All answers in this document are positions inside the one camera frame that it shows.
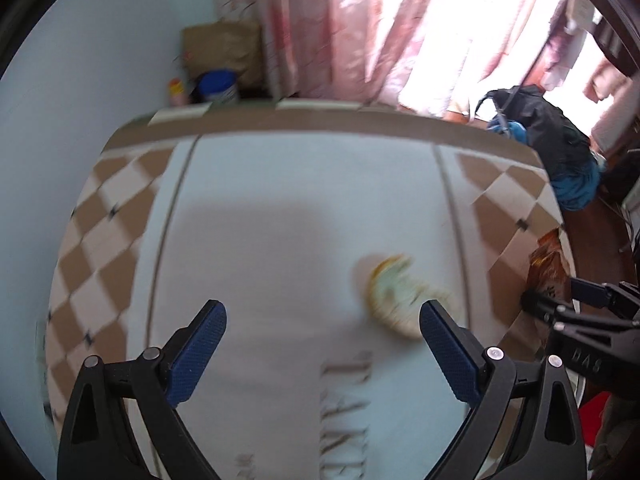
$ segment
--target container with blue lid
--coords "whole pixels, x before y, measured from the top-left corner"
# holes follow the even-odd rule
[[[212,70],[200,78],[198,90],[205,101],[213,104],[236,104],[239,100],[236,79],[232,70]]]

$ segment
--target silver screw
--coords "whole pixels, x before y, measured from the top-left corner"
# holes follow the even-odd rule
[[[499,361],[504,357],[504,352],[496,346],[486,349],[486,354],[494,361]]]
[[[97,364],[98,364],[98,356],[97,355],[90,355],[87,359],[84,360],[84,367],[85,368],[93,368]]]
[[[550,355],[549,364],[552,365],[554,368],[559,368],[562,366],[562,359],[559,358],[557,355]]]
[[[150,346],[144,352],[142,352],[142,357],[147,361],[153,361],[160,355],[160,349],[156,346]]]

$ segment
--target floral curtain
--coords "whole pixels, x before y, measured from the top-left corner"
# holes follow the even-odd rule
[[[519,59],[511,73],[526,72],[558,1],[216,0],[216,7],[222,19],[261,22],[275,98],[377,101],[441,116],[449,107],[468,112],[479,82],[492,75],[503,84],[506,58]],[[541,38],[527,48],[533,30]]]

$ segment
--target red object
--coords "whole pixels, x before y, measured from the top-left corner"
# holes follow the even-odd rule
[[[611,394],[609,392],[597,394],[578,410],[580,424],[582,425],[582,437],[584,438],[584,443],[587,446],[595,446],[596,435],[602,426],[602,412],[604,411],[604,405],[610,395]]]

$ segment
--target blue gripper pad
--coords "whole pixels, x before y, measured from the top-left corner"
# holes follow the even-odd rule
[[[474,408],[481,399],[478,389],[478,368],[430,303],[427,301],[420,310],[422,337],[436,358],[453,394],[458,400]]]
[[[225,330],[226,310],[225,306],[218,302],[173,362],[166,390],[166,400],[172,408],[189,400]]]

